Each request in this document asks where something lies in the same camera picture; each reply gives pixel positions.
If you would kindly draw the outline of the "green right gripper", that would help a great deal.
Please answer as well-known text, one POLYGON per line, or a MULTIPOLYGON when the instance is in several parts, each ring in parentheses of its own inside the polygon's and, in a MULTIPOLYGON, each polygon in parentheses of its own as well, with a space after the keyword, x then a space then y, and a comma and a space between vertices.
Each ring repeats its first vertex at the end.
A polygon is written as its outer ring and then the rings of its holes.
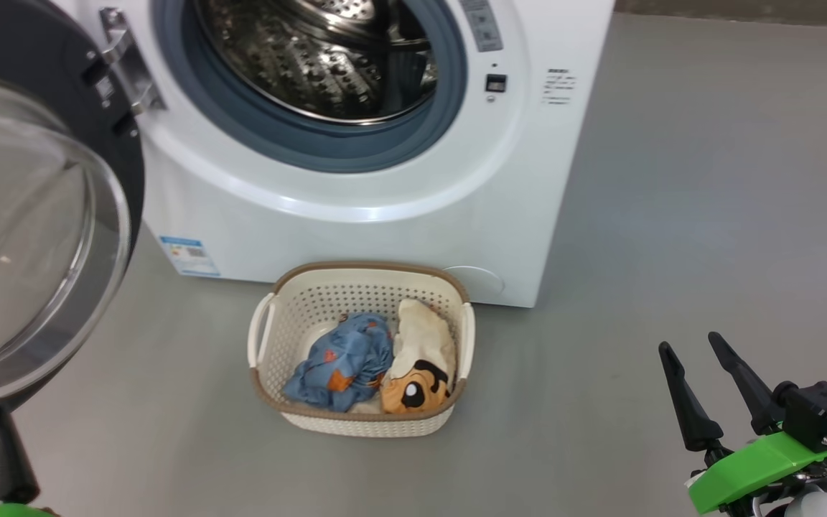
MULTIPOLYGON (((699 515, 749 498, 809 465, 827 460, 827 450, 813 452, 780 432, 785 410, 772 398, 767 384, 719 332, 709 332, 708 340, 722 369, 732 377, 744 399, 752 431, 768 436, 716 461, 686 482, 687 494, 699 515)), ((693 394, 675 351, 669 343, 660 343, 658 353, 685 448, 690 452, 721 448, 721 426, 709 418, 693 394)))

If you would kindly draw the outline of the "round filter cover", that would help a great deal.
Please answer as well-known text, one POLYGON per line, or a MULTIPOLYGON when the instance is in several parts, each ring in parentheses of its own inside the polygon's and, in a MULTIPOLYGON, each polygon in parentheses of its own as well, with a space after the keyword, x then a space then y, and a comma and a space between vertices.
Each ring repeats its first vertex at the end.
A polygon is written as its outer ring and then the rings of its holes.
POLYGON ((489 269, 474 266, 453 266, 444 269, 468 291, 473 302, 496 302, 505 291, 505 282, 489 269))

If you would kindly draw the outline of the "white front-load washing machine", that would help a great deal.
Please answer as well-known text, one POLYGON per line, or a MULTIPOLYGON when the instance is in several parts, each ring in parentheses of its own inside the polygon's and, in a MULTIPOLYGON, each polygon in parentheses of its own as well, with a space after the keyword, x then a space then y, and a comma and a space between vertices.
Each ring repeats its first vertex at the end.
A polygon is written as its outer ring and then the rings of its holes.
POLYGON ((459 0, 447 0, 468 56, 450 129, 420 156, 374 172, 289 166, 238 143, 184 95, 152 26, 154 0, 53 0, 106 48, 98 11, 134 30, 165 109, 138 115, 144 223, 203 242, 221 279, 272 282, 306 263, 474 266, 505 282, 496 302, 534 307, 616 0, 490 0, 503 50, 478 52, 459 0), (541 102, 547 69, 569 69, 568 106, 541 102), (508 91, 488 93, 488 73, 508 91))

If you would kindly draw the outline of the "cream perforated laundry basket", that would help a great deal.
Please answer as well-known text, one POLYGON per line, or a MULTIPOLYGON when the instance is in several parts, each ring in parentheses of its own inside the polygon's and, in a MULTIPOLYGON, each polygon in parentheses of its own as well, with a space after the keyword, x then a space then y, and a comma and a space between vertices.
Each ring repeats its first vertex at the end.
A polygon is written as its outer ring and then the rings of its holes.
POLYGON ((439 431, 468 383, 476 318, 464 284, 442 269, 383 261, 309 263, 288 271, 256 305, 246 341, 250 380, 270 408, 305 431, 377 439, 439 431), (449 401, 420 414, 340 413, 286 399, 283 386, 317 338, 343 315, 377 313, 393 326, 404 299, 416 299, 449 324, 457 353, 449 401))

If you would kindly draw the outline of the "blue energy label sticker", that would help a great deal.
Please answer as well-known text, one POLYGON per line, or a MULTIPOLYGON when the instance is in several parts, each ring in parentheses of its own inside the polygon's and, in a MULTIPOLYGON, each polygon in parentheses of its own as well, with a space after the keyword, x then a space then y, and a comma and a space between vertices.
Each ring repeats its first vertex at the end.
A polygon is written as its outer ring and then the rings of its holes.
POLYGON ((220 277, 220 270, 200 240, 158 236, 158 242, 178 274, 191 277, 220 277))

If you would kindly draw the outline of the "metal door hinge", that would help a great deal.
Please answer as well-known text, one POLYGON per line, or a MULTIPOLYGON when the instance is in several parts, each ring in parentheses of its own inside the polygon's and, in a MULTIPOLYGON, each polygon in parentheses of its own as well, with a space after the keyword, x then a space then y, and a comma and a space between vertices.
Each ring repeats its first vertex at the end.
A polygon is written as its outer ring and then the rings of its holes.
POLYGON ((106 48, 102 50, 102 56, 117 75, 131 102, 131 111, 138 116, 165 109, 163 98, 144 61, 124 10, 107 6, 101 7, 98 14, 106 37, 106 48))

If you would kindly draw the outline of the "grey instruction sticker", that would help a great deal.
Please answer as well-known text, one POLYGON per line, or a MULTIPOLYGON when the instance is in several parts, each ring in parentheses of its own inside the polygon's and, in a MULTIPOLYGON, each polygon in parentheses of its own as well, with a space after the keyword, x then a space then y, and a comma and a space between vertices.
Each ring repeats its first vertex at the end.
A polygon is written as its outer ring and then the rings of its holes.
POLYGON ((490 0, 459 0, 478 52, 503 50, 501 30, 490 0))

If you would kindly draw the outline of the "stainless steel washing machine drum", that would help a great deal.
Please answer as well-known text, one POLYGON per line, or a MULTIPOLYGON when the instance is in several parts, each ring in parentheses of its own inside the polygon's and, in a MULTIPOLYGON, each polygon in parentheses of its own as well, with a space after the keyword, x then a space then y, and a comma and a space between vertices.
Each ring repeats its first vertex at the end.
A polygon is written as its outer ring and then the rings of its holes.
POLYGON ((194 0, 211 46, 254 91, 313 120, 381 124, 439 82, 404 0, 194 0))

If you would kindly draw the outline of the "small black text sticker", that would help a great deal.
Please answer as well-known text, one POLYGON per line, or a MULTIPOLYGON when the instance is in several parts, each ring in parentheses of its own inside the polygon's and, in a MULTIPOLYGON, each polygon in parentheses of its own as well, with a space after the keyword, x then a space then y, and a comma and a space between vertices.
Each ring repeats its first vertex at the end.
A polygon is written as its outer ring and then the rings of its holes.
POLYGON ((547 69, 542 82, 541 102, 546 106, 564 107, 572 102, 578 78, 569 69, 547 69))

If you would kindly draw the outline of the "cream cartoon face garment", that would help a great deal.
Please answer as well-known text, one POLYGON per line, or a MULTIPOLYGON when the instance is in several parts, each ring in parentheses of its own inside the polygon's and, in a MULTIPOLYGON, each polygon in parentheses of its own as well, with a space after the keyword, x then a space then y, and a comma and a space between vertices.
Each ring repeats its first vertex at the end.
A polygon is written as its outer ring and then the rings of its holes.
POLYGON ((453 391, 457 350, 449 324, 416 299, 399 304, 393 363, 380 386, 385 414, 413 414, 440 408, 453 391))

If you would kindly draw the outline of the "blue patterned garment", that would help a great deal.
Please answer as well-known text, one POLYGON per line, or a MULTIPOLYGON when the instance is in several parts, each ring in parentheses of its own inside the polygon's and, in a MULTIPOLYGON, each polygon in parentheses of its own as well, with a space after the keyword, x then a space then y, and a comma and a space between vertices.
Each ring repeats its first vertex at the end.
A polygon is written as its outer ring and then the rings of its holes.
POLYGON ((290 401, 345 413, 376 395, 393 359, 387 320, 376 313, 349 314, 315 340, 282 392, 290 401))

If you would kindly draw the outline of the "round black glass washer door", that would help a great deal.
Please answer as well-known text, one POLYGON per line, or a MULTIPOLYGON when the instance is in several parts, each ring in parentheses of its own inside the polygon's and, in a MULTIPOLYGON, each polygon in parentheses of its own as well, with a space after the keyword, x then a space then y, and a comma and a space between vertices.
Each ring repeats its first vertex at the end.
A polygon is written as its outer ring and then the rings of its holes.
POLYGON ((88 340, 127 274, 145 159, 134 105, 53 0, 0 0, 0 411, 88 340))

